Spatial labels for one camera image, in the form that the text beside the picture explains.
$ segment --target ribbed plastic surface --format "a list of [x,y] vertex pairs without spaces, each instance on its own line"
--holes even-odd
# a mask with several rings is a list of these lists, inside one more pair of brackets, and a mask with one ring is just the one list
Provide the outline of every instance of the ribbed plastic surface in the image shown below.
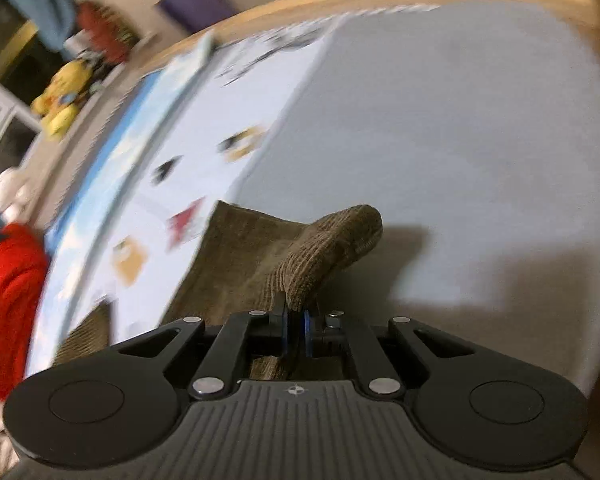
[[[145,416],[149,417],[151,406]],[[426,442],[394,402],[360,396],[349,381],[245,381],[223,400],[197,402],[163,443],[92,471],[25,459],[8,480],[573,480],[568,465],[524,473],[482,471]]]

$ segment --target toy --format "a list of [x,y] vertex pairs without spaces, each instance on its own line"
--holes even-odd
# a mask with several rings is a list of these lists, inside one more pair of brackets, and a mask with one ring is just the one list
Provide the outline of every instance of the toy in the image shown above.
[[76,22],[89,33],[94,50],[108,64],[125,62],[138,42],[138,35],[116,10],[94,0],[80,3]]
[[6,224],[18,220],[30,198],[29,184],[18,168],[9,168],[0,174],[0,218]]
[[78,98],[92,75],[91,64],[86,60],[70,61],[58,70],[43,94],[31,103],[31,110],[42,117],[40,124],[49,136],[61,138],[67,132],[80,111]]

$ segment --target silver screw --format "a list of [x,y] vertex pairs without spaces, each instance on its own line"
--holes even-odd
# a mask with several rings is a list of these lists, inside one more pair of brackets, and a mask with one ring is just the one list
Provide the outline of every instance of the silver screw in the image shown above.
[[331,312],[329,312],[326,316],[326,318],[324,319],[326,325],[329,328],[340,328],[340,324],[342,322],[342,320],[340,319],[342,316],[344,316],[344,312],[341,310],[332,310]]
[[193,382],[193,389],[200,395],[216,394],[224,388],[224,382],[217,377],[200,377]]
[[389,377],[380,377],[369,383],[369,389],[375,394],[389,395],[400,389],[400,383]]

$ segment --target red fabric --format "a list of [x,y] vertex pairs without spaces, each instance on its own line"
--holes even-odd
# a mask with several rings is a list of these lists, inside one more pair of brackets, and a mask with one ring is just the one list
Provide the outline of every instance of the red fabric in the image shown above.
[[48,259],[29,228],[9,224],[0,241],[0,399],[24,375]]

